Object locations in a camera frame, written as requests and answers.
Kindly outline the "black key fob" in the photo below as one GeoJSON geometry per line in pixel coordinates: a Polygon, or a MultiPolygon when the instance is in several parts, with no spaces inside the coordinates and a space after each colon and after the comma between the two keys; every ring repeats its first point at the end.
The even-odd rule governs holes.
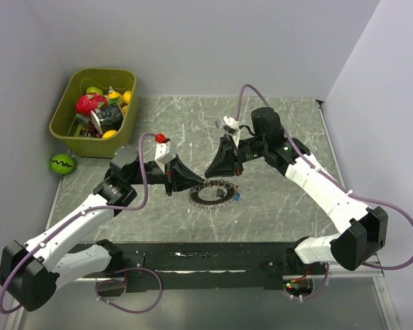
{"type": "Polygon", "coordinates": [[[217,197],[223,198],[225,195],[226,195],[226,191],[225,191],[225,190],[223,190],[223,189],[221,189],[221,188],[218,188],[218,189],[216,190],[216,196],[217,196],[217,197]]]}

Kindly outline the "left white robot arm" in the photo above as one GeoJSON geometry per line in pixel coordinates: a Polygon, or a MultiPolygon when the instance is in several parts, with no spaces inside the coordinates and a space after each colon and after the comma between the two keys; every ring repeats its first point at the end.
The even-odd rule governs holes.
{"type": "Polygon", "coordinates": [[[113,244],[95,244],[78,254],[69,251],[89,231],[131,210],[136,185],[162,184],[171,195],[203,182],[182,163],[171,142],[158,143],[156,157],[150,162],[144,162],[141,148],[120,147],[104,180],[69,216],[27,243],[12,241],[4,247],[0,262],[2,292],[9,293],[20,307],[34,311],[61,285],[77,277],[95,272],[117,275],[123,260],[113,244]]]}

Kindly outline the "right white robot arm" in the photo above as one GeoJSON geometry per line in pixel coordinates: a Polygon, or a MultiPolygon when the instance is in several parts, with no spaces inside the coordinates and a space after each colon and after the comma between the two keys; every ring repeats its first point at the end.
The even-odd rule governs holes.
{"type": "Polygon", "coordinates": [[[224,131],[219,149],[205,177],[233,177],[242,174],[243,164],[258,158],[297,184],[330,218],[337,233],[299,240],[287,257],[295,274],[304,273],[311,263],[338,263],[354,271],[385,245],[388,214],[381,207],[353,199],[343,190],[310,150],[283,128],[279,115],[270,107],[251,113],[251,137],[241,139],[242,125],[232,117],[215,121],[224,131]]]}

